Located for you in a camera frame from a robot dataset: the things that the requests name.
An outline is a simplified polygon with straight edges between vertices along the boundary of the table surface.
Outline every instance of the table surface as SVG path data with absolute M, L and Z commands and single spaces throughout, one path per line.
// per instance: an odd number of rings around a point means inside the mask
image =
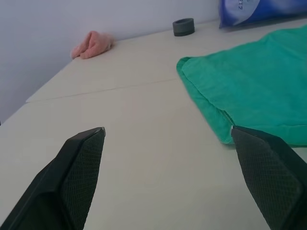
M 290 22 L 288 27 L 303 23 Z M 214 41 L 210 27 L 202 27 L 212 35 L 204 33 L 204 44 L 221 40 Z M 264 29 L 236 31 L 233 40 L 221 42 L 219 48 L 241 42 L 242 36 L 247 37 L 244 41 L 261 37 L 257 30 Z M 106 55 L 73 61 L 34 95 L 36 101 L 0 126 L 0 223 L 66 139 L 105 127 L 85 230 L 269 229 L 246 187 L 235 149 L 218 141 L 176 73 L 181 56 L 201 55 L 217 46 L 200 47 L 197 33 L 190 39 L 172 38 L 173 43 L 169 36 L 164 32 L 131 39 Z M 146 49 L 148 41 L 153 48 Z M 183 46 L 185 52 L 171 52 Z M 138 59 L 129 59 L 129 50 Z M 83 78 L 86 69 L 94 74 Z M 307 161 L 307 149 L 295 151 Z
M 218 29 L 215 21 L 197 25 L 189 36 L 174 37 L 172 31 L 166 31 L 121 41 L 97 57 L 73 60 L 27 102 L 178 79 L 176 64 L 184 56 L 207 55 L 306 23 L 307 19 L 302 19 L 225 31 Z

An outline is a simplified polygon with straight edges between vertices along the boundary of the tape roll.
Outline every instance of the tape roll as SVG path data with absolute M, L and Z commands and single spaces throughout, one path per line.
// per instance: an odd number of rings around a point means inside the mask
M 194 19 L 184 18 L 173 22 L 174 35 L 176 37 L 190 35 L 195 32 Z

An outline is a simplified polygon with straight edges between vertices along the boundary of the green towel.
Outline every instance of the green towel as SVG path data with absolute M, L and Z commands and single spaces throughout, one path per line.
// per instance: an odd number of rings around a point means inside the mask
M 232 125 L 307 145 L 307 25 L 204 57 L 184 57 L 177 71 L 221 142 Z

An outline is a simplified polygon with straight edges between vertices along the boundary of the blue package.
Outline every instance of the blue package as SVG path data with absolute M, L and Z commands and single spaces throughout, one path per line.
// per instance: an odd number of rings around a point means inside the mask
M 307 13 L 307 0 L 220 0 L 220 27 Z

